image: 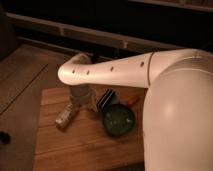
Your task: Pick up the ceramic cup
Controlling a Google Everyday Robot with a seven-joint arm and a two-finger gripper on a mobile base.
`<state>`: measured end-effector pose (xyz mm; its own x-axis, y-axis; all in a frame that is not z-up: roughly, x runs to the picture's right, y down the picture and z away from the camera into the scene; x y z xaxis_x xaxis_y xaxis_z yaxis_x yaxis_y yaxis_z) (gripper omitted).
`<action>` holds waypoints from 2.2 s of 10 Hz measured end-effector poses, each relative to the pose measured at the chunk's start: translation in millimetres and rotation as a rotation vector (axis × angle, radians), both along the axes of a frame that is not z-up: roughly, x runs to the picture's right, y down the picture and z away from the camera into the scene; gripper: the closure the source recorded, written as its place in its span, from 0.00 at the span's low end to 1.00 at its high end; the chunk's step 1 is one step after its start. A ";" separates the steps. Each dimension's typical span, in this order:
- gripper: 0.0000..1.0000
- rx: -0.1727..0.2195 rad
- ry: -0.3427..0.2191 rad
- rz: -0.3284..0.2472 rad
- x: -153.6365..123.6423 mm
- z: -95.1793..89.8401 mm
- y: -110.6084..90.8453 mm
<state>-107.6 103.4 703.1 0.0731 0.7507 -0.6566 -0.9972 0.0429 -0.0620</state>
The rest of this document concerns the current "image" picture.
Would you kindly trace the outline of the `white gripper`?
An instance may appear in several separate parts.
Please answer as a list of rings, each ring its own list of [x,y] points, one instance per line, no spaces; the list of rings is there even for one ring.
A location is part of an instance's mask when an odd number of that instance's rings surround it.
[[[96,93],[88,84],[71,86],[70,100],[75,107],[96,111]]]

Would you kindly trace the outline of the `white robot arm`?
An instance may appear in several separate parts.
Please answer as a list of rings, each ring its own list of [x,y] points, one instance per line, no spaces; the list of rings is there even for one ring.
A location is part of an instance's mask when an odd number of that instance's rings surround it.
[[[145,170],[213,171],[213,53],[179,49],[98,64],[74,56],[58,78],[67,85],[145,88]]]

